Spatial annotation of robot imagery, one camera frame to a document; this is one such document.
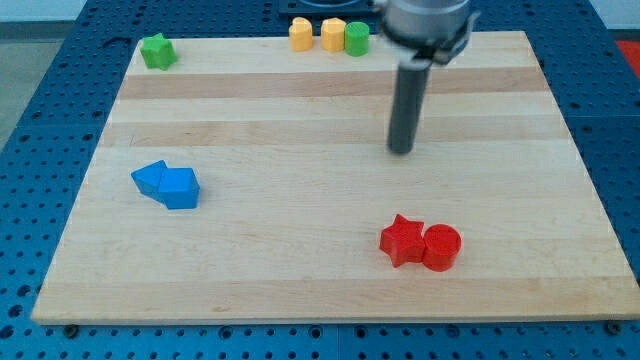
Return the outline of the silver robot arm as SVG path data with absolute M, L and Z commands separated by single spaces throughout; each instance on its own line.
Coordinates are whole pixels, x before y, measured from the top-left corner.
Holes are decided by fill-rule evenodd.
M 470 0 L 375 2 L 382 36 L 402 63 L 447 65 L 468 45 L 480 16 Z

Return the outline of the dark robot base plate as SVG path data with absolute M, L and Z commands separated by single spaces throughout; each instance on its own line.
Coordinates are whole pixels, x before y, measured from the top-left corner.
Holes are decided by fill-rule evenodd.
M 375 8 L 374 0 L 278 0 L 280 16 L 369 15 Z

